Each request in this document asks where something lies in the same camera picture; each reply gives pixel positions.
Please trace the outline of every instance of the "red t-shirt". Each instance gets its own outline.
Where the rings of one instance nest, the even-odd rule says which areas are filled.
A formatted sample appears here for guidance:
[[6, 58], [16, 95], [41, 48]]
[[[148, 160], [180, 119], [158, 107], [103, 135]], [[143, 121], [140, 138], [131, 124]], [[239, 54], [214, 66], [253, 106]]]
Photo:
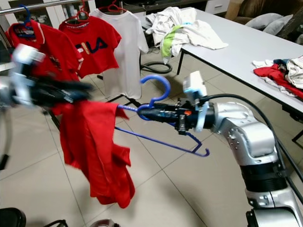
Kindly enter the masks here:
[[25, 44], [35, 47], [46, 54], [43, 62], [33, 68], [33, 76], [45, 76], [53, 73], [58, 80], [79, 80], [77, 72], [83, 62], [70, 39], [63, 32], [31, 20], [35, 38], [18, 37], [16, 32], [26, 30], [20, 24], [13, 24], [6, 32], [11, 45]]
[[81, 77], [98, 74], [111, 68], [119, 68], [114, 56], [121, 36], [106, 21], [90, 16], [88, 22], [71, 25], [63, 22], [59, 30], [73, 42], [84, 58]]

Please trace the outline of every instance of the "red cloth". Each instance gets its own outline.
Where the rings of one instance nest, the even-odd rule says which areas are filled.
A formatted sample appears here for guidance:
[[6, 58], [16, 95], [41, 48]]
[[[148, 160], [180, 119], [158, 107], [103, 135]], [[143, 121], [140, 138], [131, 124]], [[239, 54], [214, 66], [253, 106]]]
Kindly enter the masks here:
[[289, 83], [284, 79], [284, 73], [279, 70], [278, 64], [274, 64], [271, 67], [262, 67], [262, 68], [254, 69], [254, 73], [259, 77], [268, 77], [274, 80], [278, 85], [287, 88], [299, 98], [303, 98], [303, 90], [296, 88], [295, 86], [293, 86], [291, 83]]
[[63, 22], [59, 30], [64, 32], [84, 58], [81, 77], [98, 74], [111, 68], [119, 68], [114, 56], [121, 36], [106, 21], [90, 16], [88, 22], [71, 25]]
[[101, 204], [118, 202], [126, 208], [134, 184], [126, 169], [129, 148], [113, 143], [116, 116], [127, 118], [117, 104], [82, 101], [63, 112], [60, 140], [64, 161], [81, 169], [90, 183], [90, 196]]
[[63, 32], [31, 20], [36, 38], [18, 37], [16, 32], [26, 31], [24, 26], [13, 24], [6, 32], [11, 45], [25, 44], [45, 53], [43, 62], [33, 68], [33, 75], [44, 76], [53, 73], [58, 80], [79, 80], [78, 69], [83, 61], [82, 55]]

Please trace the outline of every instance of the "red hanger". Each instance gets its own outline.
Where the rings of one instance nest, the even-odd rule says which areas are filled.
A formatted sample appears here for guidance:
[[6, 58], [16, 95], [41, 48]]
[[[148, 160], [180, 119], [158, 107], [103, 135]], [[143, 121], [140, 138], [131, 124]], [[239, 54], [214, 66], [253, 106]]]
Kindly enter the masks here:
[[104, 6], [104, 7], [100, 7], [99, 10], [102, 11], [103, 9], [107, 9], [109, 12], [120, 12], [121, 10], [126, 12], [127, 10], [124, 8], [120, 8], [118, 7], [115, 3], [117, 0], [114, 0], [112, 2], [112, 4], [110, 4], [109, 6]]
[[[83, 5], [80, 8], [80, 10], [77, 12], [77, 15], [75, 15], [73, 17], [70, 17], [70, 18], [67, 18], [64, 22], [67, 22], [67, 21], [69, 21], [71, 19], [74, 19], [74, 18], [77, 19], [77, 21], [79, 21], [79, 22], [88, 22], [89, 21], [89, 14], [88, 14], [88, 12], [84, 11], [84, 5], [85, 5], [84, 0], [82, 0], [82, 4]], [[85, 13], [87, 19], [86, 20], [80, 20], [80, 18], [79, 18], [80, 13]]]

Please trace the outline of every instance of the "clothes hanger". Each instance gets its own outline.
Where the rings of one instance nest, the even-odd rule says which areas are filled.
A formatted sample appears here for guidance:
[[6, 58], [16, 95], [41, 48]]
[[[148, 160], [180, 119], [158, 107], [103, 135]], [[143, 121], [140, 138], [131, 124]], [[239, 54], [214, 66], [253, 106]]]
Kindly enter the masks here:
[[[66, 20], [64, 20], [64, 22], [68, 23], [68, 21], [69, 21], [69, 20], [72, 20], [72, 19], [76, 19], [74, 22], [77, 22], [77, 23], [80, 23], [80, 22], [88, 22], [88, 21], [89, 21], [89, 14], [88, 14], [88, 12], [86, 12], [86, 11], [84, 10], [84, 6], [85, 6], [85, 2], [84, 2], [84, 0], [82, 0], [82, 7], [81, 7], [80, 10], [77, 12], [77, 15], [75, 15], [75, 16], [73, 16], [73, 17], [70, 17], [70, 18], [67, 18]], [[79, 18], [80, 13], [84, 13], [84, 14], [86, 15], [87, 19], [86, 19], [86, 20], [81, 20], [81, 19]]]
[[118, 7], [115, 3], [117, 2], [117, 0], [114, 0], [112, 2], [112, 4], [110, 4], [109, 6], [103, 6], [103, 7], [100, 7], [99, 10], [102, 11], [103, 9], [107, 9], [108, 12], [121, 12], [121, 11], [124, 11], [126, 12], [127, 10], [124, 9], [124, 8], [120, 8]]
[[[165, 92], [164, 92], [164, 94], [162, 96], [152, 98], [149, 104], [141, 105], [141, 106], [139, 106], [138, 109], [130, 107], [130, 106], [126, 106], [126, 105], [118, 105], [118, 108], [125, 109], [125, 110], [130, 110], [130, 111], [134, 111], [134, 112], [138, 112], [139, 110], [142, 110], [142, 109], [154, 108], [153, 105], [154, 105], [155, 101], [160, 101], [160, 100], [163, 100], [163, 99], [167, 98], [168, 95], [169, 95], [169, 93], [170, 93], [170, 83], [169, 83], [169, 81], [166, 78], [164, 78], [162, 76], [159, 76], [159, 75], [149, 75], [149, 76], [146, 76], [146, 77], [142, 78], [140, 80], [140, 82], [143, 84], [143, 83], [145, 83], [146, 81], [148, 81], [150, 79], [156, 79], [156, 80], [158, 80], [158, 81], [160, 81], [160, 82], [162, 82], [164, 84]], [[142, 119], [146, 120], [146, 121], [149, 121], [149, 119], [146, 118], [146, 117], [144, 117], [144, 116], [140, 116], [140, 117]], [[194, 154], [194, 155], [197, 155], [197, 156], [200, 156], [200, 157], [207, 157], [210, 154], [209, 149], [205, 149], [205, 154], [196, 153], [199, 150], [199, 148], [202, 146], [202, 143], [201, 143], [201, 141], [197, 137], [195, 137], [193, 134], [191, 134], [189, 132], [187, 132], [186, 135], [189, 136], [191, 139], [193, 139], [197, 143], [197, 146], [193, 150], [181, 148], [181, 147], [175, 146], [173, 144], [169, 144], [169, 143], [166, 143], [166, 142], [163, 142], [163, 141], [160, 141], [160, 140], [156, 140], [156, 139], [153, 139], [151, 137], [144, 136], [144, 135], [135, 133], [133, 131], [128, 131], [128, 130], [125, 130], [125, 129], [122, 129], [122, 128], [119, 128], [119, 127], [115, 127], [115, 129], [117, 129], [119, 131], [126, 132], [126, 133], [134, 135], [134, 136], [138, 136], [138, 137], [144, 138], [146, 140], [150, 140], [150, 141], [153, 141], [153, 142], [156, 142], [156, 143], [159, 143], [159, 144], [171, 147], [171, 148], [182, 150], [184, 152], [191, 153], [191, 154]]]
[[[25, 18], [23, 23], [15, 25], [14, 29], [16, 29], [16, 27], [19, 27], [19, 26], [24, 26], [24, 28], [26, 28], [27, 30], [33, 31], [33, 27], [31, 26], [31, 21], [30, 21], [30, 12], [29, 12], [28, 8], [23, 4], [20, 4], [19, 6], [23, 7], [26, 10], [27, 17]], [[35, 38], [36, 37], [35, 35], [32, 35], [32, 34], [18, 34], [18, 33], [17, 33], [17, 36], [22, 37], [22, 38]]]

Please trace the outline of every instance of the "green stripe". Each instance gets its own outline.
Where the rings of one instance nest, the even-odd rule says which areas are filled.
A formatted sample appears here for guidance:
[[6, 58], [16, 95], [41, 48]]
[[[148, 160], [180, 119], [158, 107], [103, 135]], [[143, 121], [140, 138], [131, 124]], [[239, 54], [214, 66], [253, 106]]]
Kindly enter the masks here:
[[172, 41], [174, 40], [175, 38], [175, 34], [176, 34], [176, 31], [181, 28], [182, 25], [177, 25], [177, 26], [174, 26], [172, 28], [172, 31], [170, 33], [168, 33], [165, 37], [164, 37], [164, 40], [163, 40], [163, 46], [162, 46], [162, 49], [161, 49], [161, 55], [162, 57], [170, 57], [171, 56], [171, 53], [170, 53], [170, 49], [171, 49], [171, 44], [172, 44]]

